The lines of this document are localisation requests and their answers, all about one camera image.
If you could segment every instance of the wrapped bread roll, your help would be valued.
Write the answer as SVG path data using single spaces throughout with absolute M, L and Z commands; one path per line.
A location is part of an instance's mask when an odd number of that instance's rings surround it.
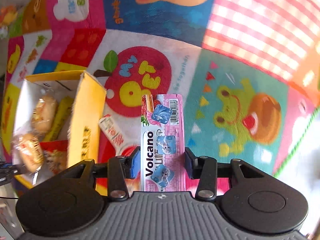
M 50 131 L 57 110 L 57 100 L 51 96 L 43 96 L 39 99 L 33 110 L 31 124 L 39 134 Z
M 17 149 L 23 163 L 30 172 L 36 172 L 43 164 L 44 157 L 39 145 L 39 140 L 32 133 L 27 133 L 19 137 Z
M 51 130 L 45 135 L 43 142 L 55 141 L 58 138 L 66 119 L 71 114 L 73 101 L 71 97 L 65 97 L 60 101 Z

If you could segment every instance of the open box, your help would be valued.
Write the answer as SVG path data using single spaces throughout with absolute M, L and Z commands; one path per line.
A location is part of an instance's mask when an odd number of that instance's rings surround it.
M 54 98 L 74 98 L 72 112 L 62 127 L 57 140 L 68 139 L 68 161 L 70 167 L 83 159 L 98 160 L 100 128 L 106 90 L 86 71 L 63 71 L 27 76 L 23 81 L 18 100 L 13 136 L 32 130 L 31 117 L 44 91 L 57 91 Z M 13 164 L 21 164 L 18 154 L 12 155 Z M 44 163 L 37 173 L 26 173 L 16 179 L 27 188 L 33 187 L 53 176 Z

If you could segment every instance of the pink gingham pattern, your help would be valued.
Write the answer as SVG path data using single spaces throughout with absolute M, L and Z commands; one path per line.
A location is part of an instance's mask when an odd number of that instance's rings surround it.
M 288 81 L 319 30 L 311 0 L 215 0 L 202 47 Z

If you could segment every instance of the pink snack wrapper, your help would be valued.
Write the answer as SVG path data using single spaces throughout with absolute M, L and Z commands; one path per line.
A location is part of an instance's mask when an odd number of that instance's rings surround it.
M 146 95 L 141 107 L 141 190 L 185 190 L 182 96 Z

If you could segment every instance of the yellow duck print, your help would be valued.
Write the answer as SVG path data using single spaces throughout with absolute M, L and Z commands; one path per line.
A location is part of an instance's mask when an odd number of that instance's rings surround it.
M 8 60 L 7 71 L 9 74 L 12 74 L 16 69 L 16 66 L 20 58 L 20 54 L 21 54 L 20 46 L 17 44 L 15 52 L 11 54 Z
M 0 9 L 0 27 L 9 26 L 18 16 L 17 9 L 9 5 Z

